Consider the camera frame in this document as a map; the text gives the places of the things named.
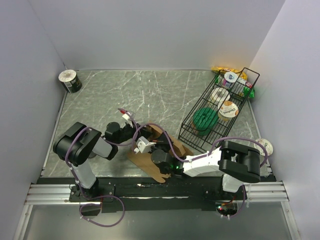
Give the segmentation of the brown cardboard box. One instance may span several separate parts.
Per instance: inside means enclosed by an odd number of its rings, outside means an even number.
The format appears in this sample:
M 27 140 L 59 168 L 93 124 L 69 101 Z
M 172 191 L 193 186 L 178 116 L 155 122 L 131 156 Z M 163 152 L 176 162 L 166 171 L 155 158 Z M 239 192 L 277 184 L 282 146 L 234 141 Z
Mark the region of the brown cardboard box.
M 160 184 L 182 174 L 187 156 L 194 153 L 158 124 L 148 122 L 135 129 L 128 159 Z

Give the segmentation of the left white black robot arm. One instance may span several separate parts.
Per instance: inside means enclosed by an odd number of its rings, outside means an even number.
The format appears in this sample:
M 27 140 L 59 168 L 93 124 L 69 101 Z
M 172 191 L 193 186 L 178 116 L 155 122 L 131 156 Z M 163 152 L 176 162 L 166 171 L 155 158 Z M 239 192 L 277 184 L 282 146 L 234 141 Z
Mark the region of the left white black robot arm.
M 129 123 L 121 127 L 118 122 L 110 122 L 102 135 L 100 131 L 76 122 L 55 141 L 53 152 L 66 163 L 78 191 L 87 201 L 94 201 L 101 193 L 99 180 L 89 164 L 90 156 L 112 160 L 118 147 L 124 146 L 135 131 Z

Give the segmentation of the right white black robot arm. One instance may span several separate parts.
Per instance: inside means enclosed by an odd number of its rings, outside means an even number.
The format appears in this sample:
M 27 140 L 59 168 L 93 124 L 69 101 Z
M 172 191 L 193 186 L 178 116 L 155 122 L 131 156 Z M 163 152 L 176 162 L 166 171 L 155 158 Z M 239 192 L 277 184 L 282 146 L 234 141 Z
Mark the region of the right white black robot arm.
M 260 153 L 257 149 L 236 142 L 224 140 L 212 152 L 187 155 L 179 161 L 162 149 L 151 151 L 151 161 L 162 174 L 198 177 L 209 173 L 222 173 L 218 193 L 223 199 L 230 199 L 245 183 L 259 183 Z

